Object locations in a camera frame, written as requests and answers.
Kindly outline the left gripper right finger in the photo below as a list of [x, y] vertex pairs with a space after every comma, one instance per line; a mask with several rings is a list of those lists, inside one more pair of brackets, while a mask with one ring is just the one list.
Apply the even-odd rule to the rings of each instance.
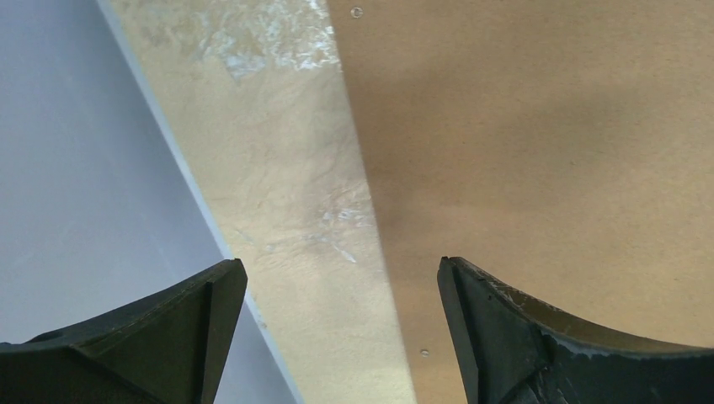
[[463, 258], [437, 283], [470, 403], [710, 403], [713, 352], [617, 331]]

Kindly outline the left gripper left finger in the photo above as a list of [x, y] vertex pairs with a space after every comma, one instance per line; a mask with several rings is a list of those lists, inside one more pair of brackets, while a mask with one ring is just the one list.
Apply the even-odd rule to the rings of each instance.
[[246, 294], [241, 261], [1, 346], [4, 403], [212, 403]]

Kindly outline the brown hardboard backing board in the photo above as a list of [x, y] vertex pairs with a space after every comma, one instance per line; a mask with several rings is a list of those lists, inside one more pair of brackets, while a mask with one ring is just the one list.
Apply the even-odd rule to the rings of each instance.
[[419, 402], [466, 401], [444, 256], [713, 344], [712, 2], [328, 7]]

